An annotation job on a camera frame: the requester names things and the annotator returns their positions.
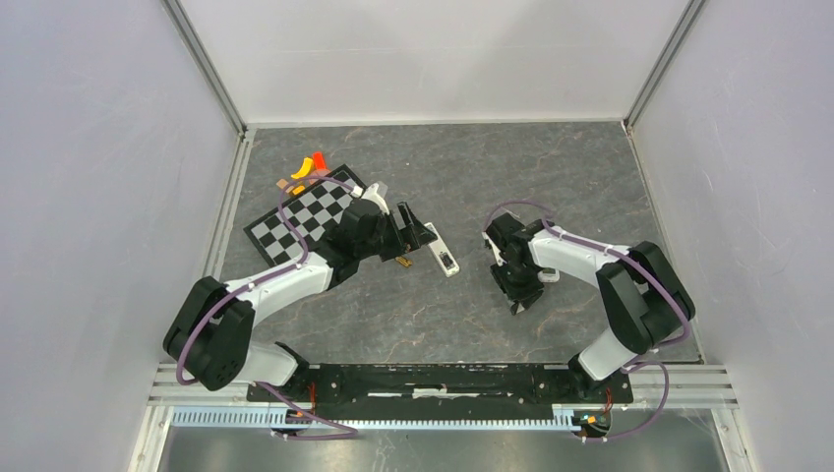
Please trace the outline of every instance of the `checkerboard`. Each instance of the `checkerboard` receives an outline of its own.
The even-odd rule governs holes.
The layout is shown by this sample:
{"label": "checkerboard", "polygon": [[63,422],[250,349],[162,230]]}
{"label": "checkerboard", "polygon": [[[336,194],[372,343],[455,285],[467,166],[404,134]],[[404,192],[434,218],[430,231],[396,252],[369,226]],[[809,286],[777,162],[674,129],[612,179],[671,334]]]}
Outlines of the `checkerboard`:
{"label": "checkerboard", "polygon": [[[365,187],[347,165],[336,167],[328,176],[350,186]],[[341,186],[320,181],[284,201],[284,215],[298,228],[309,245],[318,241],[327,229],[338,224],[344,209],[352,200],[349,191]],[[278,266],[301,256],[301,245],[281,223],[277,208],[243,228],[243,232],[270,266]]]}

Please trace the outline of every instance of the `orange object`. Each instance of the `orange object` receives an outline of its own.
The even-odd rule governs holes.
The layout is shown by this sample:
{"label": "orange object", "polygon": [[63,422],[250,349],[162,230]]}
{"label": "orange object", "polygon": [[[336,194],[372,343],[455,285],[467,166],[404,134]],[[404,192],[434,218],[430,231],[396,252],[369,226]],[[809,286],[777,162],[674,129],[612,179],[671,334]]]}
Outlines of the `orange object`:
{"label": "orange object", "polygon": [[316,170],[328,170],[328,164],[325,162],[325,155],[322,154],[320,150],[313,152],[313,165],[316,166]]}

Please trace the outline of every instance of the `purple cable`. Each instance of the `purple cable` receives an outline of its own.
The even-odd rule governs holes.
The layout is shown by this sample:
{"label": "purple cable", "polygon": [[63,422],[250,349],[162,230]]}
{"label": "purple cable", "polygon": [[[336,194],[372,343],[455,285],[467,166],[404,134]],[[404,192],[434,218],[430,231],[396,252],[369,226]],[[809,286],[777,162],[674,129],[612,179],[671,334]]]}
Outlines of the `purple cable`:
{"label": "purple cable", "polygon": [[657,405],[657,409],[654,410],[652,416],[646,420],[645,423],[642,425],[634,428],[633,430],[628,430],[623,433],[617,433],[615,435],[606,436],[604,438],[584,438],[583,441],[585,443],[607,443],[611,440],[621,440],[623,438],[628,438],[631,435],[636,435],[637,433],[645,430],[649,426],[651,426],[658,418],[660,418],[660,413],[663,411],[663,407],[666,406],[666,399],[669,398],[669,370],[666,369],[666,366],[663,363],[658,361],[643,361],[637,362],[631,365],[630,369],[622,368],[624,374],[631,374],[632,372],[639,371],[640,369],[646,366],[657,366],[663,371],[663,395],[660,397],[660,403]]}
{"label": "purple cable", "polygon": [[[311,175],[307,177],[302,177],[300,179],[294,179],[287,183],[284,189],[289,189],[291,186],[306,182],[309,180],[324,180],[325,182],[332,182],[338,184],[350,191],[353,191],[353,187],[345,184],[344,182],[334,179],[332,177],[328,177],[326,175]],[[183,350],[180,353],[180,357],[177,359],[177,382],[181,385],[190,385],[194,384],[197,379],[185,379],[183,377],[183,370],[185,369],[185,360],[188,358],[188,353],[191,351],[192,346],[194,346],[195,341],[197,340],[197,336],[203,331],[206,325],[209,324],[211,317],[213,317],[221,308],[223,308],[230,300],[237,297],[238,295],[250,290],[250,285],[258,286],[262,283],[272,280],[276,277],[280,277],[285,273],[289,272],[290,270],[294,270],[298,267],[298,265],[303,264],[304,261],[307,260],[308,256],[310,255],[310,248],[307,246],[307,242],[304,240],[304,237],[301,236],[301,233],[298,232],[298,229],[289,222],[286,215],[284,214],[284,196],[287,194],[286,191],[281,191],[281,194],[278,196],[278,217],[281,219],[281,222],[286,225],[287,229],[295,236],[295,239],[298,241],[298,244],[301,245],[301,258],[297,261],[290,261],[286,263],[286,265],[279,267],[277,270],[266,273],[261,277],[256,278],[252,281],[251,284],[243,285],[233,291],[231,291],[228,295],[223,297],[219,302],[214,304],[210,310],[206,312],[206,315],[194,326],[194,330],[191,331],[191,335],[188,336],[188,339],[185,341],[185,345],[183,346]]]}
{"label": "purple cable", "polygon": [[489,227],[490,222],[492,221],[492,217],[496,213],[496,211],[498,211],[499,209],[501,209],[503,207],[506,207],[507,205],[530,205],[530,206],[537,207],[537,208],[543,210],[546,214],[545,214],[545,217],[542,218],[542,223],[544,224],[544,227],[547,230],[547,232],[549,232],[550,234],[552,234],[552,235],[554,235],[554,236],[556,236],[560,239],[564,239],[566,241],[569,241],[573,244],[576,244],[576,245],[579,245],[579,246],[584,246],[586,248],[590,248],[590,249],[593,249],[595,251],[599,251],[601,253],[610,254],[610,255],[614,256],[615,258],[617,258],[617,259],[623,261],[624,263],[628,264],[634,270],[636,270],[640,275],[642,275],[643,278],[645,278],[646,281],[649,283],[649,285],[651,285],[652,288],[657,290],[657,292],[660,294],[660,296],[663,297],[663,300],[666,301],[666,303],[669,304],[669,306],[672,308],[672,311],[675,312],[675,315],[678,317],[678,320],[681,322],[681,326],[684,328],[684,332],[680,336],[678,336],[676,338],[673,338],[673,339],[668,339],[668,340],[662,341],[662,342],[657,344],[657,347],[666,347],[666,346],[671,346],[673,344],[678,344],[679,342],[683,342],[684,340],[689,338],[689,336],[692,334],[692,329],[689,326],[689,319],[686,317],[686,314],[684,314],[684,311],[681,310],[681,306],[678,305],[677,302],[675,302],[675,299],[672,298],[672,295],[666,290],[666,288],[651,273],[649,273],[648,270],[643,268],[642,265],[638,264],[637,261],[630,258],[628,255],[625,255],[625,254],[623,254],[619,251],[615,251],[613,249],[608,249],[608,247],[605,246],[605,245],[593,243],[591,241],[585,241],[584,239],[577,238],[576,236],[574,236],[570,233],[566,233],[566,232],[565,233],[560,233],[555,228],[553,228],[547,222],[547,219],[546,219],[548,217],[551,217],[551,218],[554,217],[554,212],[550,208],[548,208],[548,207],[546,207],[542,204],[539,204],[537,202],[532,202],[532,201],[529,201],[529,200],[510,200],[510,201],[507,201],[507,202],[503,202],[502,204],[499,204],[498,206],[493,208],[492,211],[490,211],[489,216],[487,216],[487,221],[486,221],[486,223],[484,223],[484,231],[486,231],[487,228]]}
{"label": "purple cable", "polygon": [[320,435],[320,436],[289,436],[289,435],[283,435],[283,437],[284,437],[286,440],[290,440],[290,441],[334,441],[334,440],[348,440],[348,439],[350,439],[350,438],[356,438],[356,436],[359,434],[359,432],[358,432],[355,428],[351,428],[351,427],[349,427],[349,426],[345,426],[345,425],[340,425],[340,424],[338,424],[338,423],[336,423],[336,422],[333,422],[333,421],[331,421],[331,420],[326,420],[326,419],[324,419],[324,418],[322,418],[322,417],[320,417],[320,416],[316,416],[316,415],[314,415],[313,413],[310,413],[310,412],[309,412],[309,411],[307,411],[307,410],[304,410],[303,408],[301,408],[301,407],[299,407],[298,405],[296,405],[295,403],[293,403],[293,402],[292,402],[292,400],[290,400],[289,398],[287,398],[287,397],[285,397],[284,395],[282,395],[282,394],[281,394],[281,392],[279,392],[278,390],[276,390],[275,388],[273,388],[273,387],[272,387],[272,385],[270,385],[270,384],[268,384],[268,383],[266,383],[266,382],[255,382],[255,384],[256,384],[257,386],[259,386],[260,388],[263,388],[264,390],[266,390],[266,391],[268,391],[269,393],[271,393],[271,394],[272,394],[272,396],[274,396],[275,398],[277,398],[277,399],[281,400],[283,403],[285,403],[287,406],[289,406],[289,407],[290,407],[290,408],[292,408],[293,410],[295,410],[295,411],[297,411],[297,412],[301,413],[301,416],[304,416],[305,418],[308,418],[308,419],[310,419],[310,420],[313,420],[313,421],[317,421],[317,422],[319,422],[319,423],[322,423],[323,425],[332,426],[332,427],[334,427],[334,428],[338,428],[338,429],[340,429],[340,430],[342,430],[342,431],[346,431],[346,432],[347,432],[347,433],[339,433],[339,434],[337,434],[337,435]]}

